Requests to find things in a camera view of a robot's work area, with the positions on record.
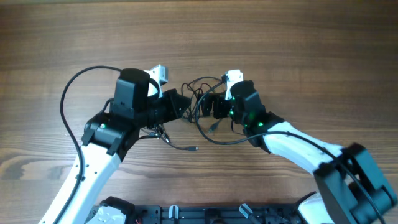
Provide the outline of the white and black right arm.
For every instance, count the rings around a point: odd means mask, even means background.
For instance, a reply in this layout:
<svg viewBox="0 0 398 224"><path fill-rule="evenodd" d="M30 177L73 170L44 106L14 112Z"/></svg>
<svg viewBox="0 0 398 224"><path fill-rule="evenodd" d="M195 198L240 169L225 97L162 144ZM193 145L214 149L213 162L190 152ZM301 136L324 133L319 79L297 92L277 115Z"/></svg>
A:
<svg viewBox="0 0 398 224"><path fill-rule="evenodd" d="M228 115L254 147L281 156L313 176L318 190L298 205L307 223L384 223L397 195L369 151L313 138L266 111L251 80L228 83Z"/></svg>

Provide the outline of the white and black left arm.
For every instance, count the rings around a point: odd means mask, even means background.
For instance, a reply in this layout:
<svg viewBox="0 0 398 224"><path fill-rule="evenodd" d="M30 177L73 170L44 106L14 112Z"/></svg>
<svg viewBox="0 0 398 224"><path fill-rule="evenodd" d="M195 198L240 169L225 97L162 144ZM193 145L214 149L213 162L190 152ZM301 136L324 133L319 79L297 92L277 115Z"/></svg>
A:
<svg viewBox="0 0 398 224"><path fill-rule="evenodd" d="M175 89L162 92L164 70L120 70L113 98L84 127L78 156L41 223L83 223L142 128L179 119L191 100Z"/></svg>

